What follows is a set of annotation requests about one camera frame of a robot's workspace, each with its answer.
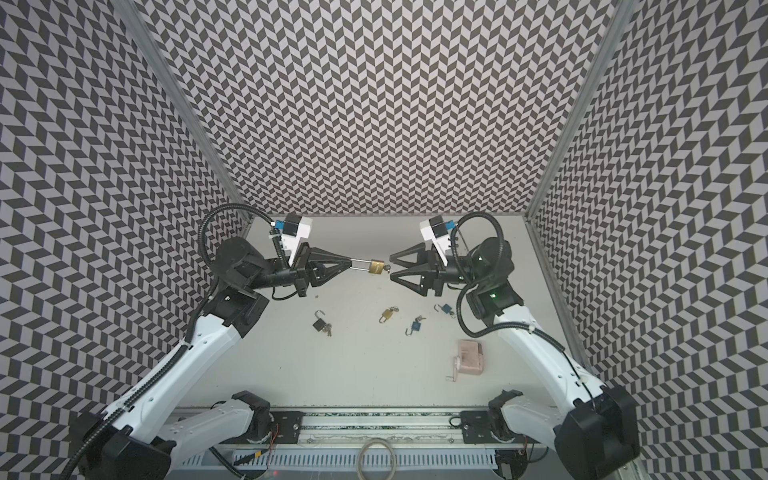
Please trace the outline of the brass long-shackle padlock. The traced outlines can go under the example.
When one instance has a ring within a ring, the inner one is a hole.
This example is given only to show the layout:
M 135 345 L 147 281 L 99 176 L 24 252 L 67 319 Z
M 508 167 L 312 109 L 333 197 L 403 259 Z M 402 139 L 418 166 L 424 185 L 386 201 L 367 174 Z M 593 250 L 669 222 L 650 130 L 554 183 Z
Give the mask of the brass long-shackle padlock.
M 372 275 L 382 275 L 383 273 L 389 273 L 391 270 L 391 266 L 382 260 L 364 260 L 352 258 L 350 262 L 351 270 L 366 272 Z

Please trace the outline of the blue padlock with key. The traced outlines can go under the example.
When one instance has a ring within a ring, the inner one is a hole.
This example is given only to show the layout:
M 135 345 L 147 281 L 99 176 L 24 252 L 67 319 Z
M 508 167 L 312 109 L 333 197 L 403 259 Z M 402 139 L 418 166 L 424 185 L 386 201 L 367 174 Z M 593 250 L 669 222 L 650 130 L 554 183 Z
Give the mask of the blue padlock with key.
M 419 332 L 421 330 L 421 326 L 423 321 L 425 320 L 424 316 L 417 316 L 411 323 L 411 325 L 405 329 L 404 334 L 406 336 L 411 336 L 416 332 Z

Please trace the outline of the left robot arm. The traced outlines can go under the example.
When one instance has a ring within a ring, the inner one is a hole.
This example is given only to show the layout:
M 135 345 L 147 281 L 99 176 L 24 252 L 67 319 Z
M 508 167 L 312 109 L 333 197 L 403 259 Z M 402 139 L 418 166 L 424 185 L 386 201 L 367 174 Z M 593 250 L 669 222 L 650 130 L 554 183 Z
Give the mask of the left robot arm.
M 270 403 L 242 390 L 173 425 L 166 422 L 183 397 L 230 348 L 257 325 L 270 300 L 263 288 L 295 287 L 305 295 L 352 266 L 350 258 L 274 238 L 277 255 L 264 257 L 242 237 L 222 243 L 211 260 L 215 287 L 193 314 L 181 341 L 151 372 L 98 414 L 69 427 L 71 458 L 61 478 L 163 479 L 179 463 L 229 439 L 260 442 L 273 436 Z

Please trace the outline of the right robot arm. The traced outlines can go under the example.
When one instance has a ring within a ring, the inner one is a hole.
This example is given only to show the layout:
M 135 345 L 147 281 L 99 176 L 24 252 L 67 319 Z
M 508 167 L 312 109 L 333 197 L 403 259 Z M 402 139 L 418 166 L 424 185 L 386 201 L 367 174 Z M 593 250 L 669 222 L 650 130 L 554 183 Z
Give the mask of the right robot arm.
M 466 255 L 441 253 L 424 244 L 390 256 L 393 282 L 421 296 L 461 283 L 483 329 L 460 327 L 476 340 L 498 334 L 537 375 L 553 403 L 538 405 L 518 390 L 504 391 L 488 405 L 498 439 L 525 435 L 554 451 L 574 479 L 604 479 L 639 457 L 637 403 L 621 386 L 610 387 L 580 365 L 540 323 L 512 288 L 508 241 L 484 240 Z

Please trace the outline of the small brass padlock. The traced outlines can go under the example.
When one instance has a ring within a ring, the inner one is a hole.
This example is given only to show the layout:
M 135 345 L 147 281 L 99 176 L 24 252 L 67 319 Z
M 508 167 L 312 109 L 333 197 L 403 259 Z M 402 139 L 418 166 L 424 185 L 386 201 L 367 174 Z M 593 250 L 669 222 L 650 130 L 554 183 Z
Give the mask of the small brass padlock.
M 380 316 L 378 322 L 380 324 L 385 323 L 388 321 L 395 313 L 399 311 L 398 307 L 389 307 L 387 308 Z

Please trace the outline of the black padlock with keys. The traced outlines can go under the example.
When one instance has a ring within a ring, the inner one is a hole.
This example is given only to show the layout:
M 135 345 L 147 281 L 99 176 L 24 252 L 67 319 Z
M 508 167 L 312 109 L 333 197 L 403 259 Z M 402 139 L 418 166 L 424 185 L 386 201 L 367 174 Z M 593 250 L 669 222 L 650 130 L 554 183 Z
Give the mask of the black padlock with keys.
M 332 336 L 332 324 L 325 319 L 325 313 L 322 310 L 316 310 L 315 322 L 313 328 L 320 333 L 326 334 L 328 337 Z

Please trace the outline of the pink padlock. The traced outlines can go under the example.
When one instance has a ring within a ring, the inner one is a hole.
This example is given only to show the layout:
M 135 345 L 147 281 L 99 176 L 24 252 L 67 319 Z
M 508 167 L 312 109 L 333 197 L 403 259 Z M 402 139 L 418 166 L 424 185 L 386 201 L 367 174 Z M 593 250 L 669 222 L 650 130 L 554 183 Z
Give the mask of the pink padlock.
M 460 374 L 479 376 L 483 373 L 484 366 L 482 344 L 475 340 L 460 340 L 457 355 L 453 357 L 451 373 L 445 379 L 456 382 Z

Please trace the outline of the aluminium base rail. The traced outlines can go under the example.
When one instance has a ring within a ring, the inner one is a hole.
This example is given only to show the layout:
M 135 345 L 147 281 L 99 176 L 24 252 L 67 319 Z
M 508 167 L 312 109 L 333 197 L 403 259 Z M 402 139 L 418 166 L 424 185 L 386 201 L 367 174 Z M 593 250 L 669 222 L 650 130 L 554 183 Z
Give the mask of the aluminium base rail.
M 538 438 L 491 435 L 484 406 L 274 407 L 277 444 L 295 448 L 352 448 L 381 438 L 396 448 L 542 448 Z

